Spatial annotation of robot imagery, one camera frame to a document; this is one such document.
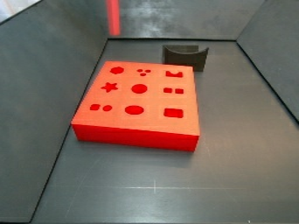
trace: red shape sorter board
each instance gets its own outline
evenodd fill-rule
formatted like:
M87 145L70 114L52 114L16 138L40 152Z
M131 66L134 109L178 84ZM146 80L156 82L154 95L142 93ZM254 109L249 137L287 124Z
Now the red shape sorter board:
M192 67L108 61L71 125L80 141L195 151Z

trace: black curved block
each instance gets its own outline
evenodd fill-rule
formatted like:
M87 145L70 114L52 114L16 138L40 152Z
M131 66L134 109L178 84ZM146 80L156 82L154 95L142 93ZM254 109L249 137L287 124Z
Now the black curved block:
M203 72L210 48L199 52L198 45L164 45L163 63L166 65L190 66L194 72Z

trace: gray floor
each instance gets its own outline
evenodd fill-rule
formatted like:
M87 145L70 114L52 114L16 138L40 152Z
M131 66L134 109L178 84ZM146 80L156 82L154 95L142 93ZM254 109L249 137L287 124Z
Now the gray floor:
M110 40L106 60L210 47L195 153L84 143L70 131L34 223L298 222L299 127L235 42Z

